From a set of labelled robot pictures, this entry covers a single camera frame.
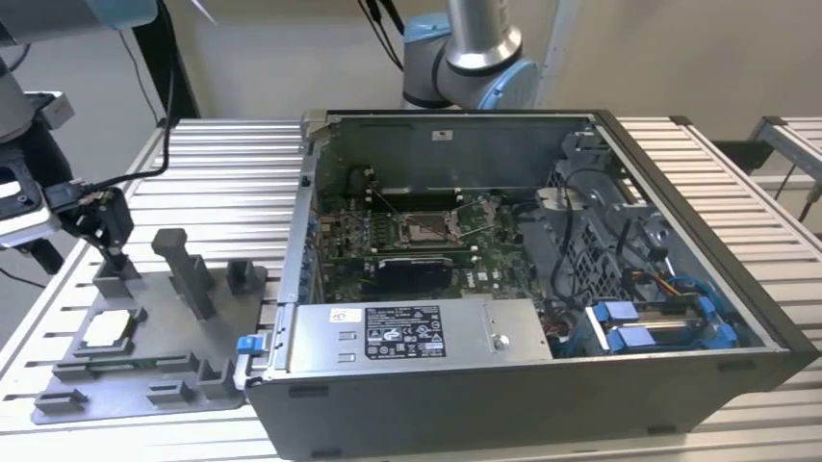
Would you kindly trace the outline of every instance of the motherboard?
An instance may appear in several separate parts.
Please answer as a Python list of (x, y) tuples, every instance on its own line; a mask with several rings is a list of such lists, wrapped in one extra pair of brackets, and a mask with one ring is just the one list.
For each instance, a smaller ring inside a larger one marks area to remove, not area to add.
[(542, 298), (498, 192), (330, 197), (320, 218), (327, 302)]

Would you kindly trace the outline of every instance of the sticker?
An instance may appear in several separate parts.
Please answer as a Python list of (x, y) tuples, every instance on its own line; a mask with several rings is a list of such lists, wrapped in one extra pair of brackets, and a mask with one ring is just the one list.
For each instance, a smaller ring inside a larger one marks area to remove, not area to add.
[(331, 308), (330, 322), (362, 322), (360, 308)]
[(431, 132), (431, 141), (450, 141), (454, 139), (451, 130), (434, 130)]
[(446, 356), (446, 333), (439, 306), (366, 308), (364, 332), (368, 359)]

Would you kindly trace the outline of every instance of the white wall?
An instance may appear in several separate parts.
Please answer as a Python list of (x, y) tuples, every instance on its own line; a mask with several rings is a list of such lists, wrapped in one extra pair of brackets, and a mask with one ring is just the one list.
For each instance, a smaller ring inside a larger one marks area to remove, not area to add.
[[(356, 0), (203, 1), (219, 26), (188, 2), (167, 3), (204, 116), (299, 118), (308, 108), (398, 107), (402, 76)], [(395, 3), (403, 17), (446, 11), (444, 0)], [(542, 62), (556, 0), (510, 6), (526, 54)], [(388, 19), (384, 25), (400, 49)]]
[(576, 1), (551, 107), (686, 115), (721, 138), (765, 115), (822, 114), (821, 1)]
[[(3, 50), (9, 62), (16, 56), (16, 49)], [(53, 136), (75, 175), (97, 181), (123, 173), (145, 144), (155, 122), (117, 34), (36, 43), (15, 76), (25, 90), (60, 90), (68, 94), (77, 115)], [(52, 241), (67, 255), (76, 240), (60, 233)], [(0, 267), (41, 283), (49, 280), (36, 262), (13, 250), (0, 252)], [(39, 293), (0, 275), (0, 346)]]

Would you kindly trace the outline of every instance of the metal case panel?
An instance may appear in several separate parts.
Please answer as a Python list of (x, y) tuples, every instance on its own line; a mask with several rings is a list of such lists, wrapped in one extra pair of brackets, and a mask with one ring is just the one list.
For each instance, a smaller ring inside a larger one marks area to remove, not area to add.
[(686, 432), (765, 377), (787, 379), (785, 356), (283, 379), (245, 392), (288, 460), (531, 446)]

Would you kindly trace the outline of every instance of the metal bracket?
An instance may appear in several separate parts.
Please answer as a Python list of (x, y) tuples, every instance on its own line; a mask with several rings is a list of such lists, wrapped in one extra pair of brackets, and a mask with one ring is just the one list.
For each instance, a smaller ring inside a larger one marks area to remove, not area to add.
[(75, 116), (75, 108), (63, 91), (27, 91), (25, 96), (35, 105), (36, 117), (49, 130), (60, 128)]
[(324, 109), (310, 109), (306, 111), (299, 123), (303, 139), (315, 141), (330, 137), (330, 125), (331, 121), (327, 118), (327, 111)]

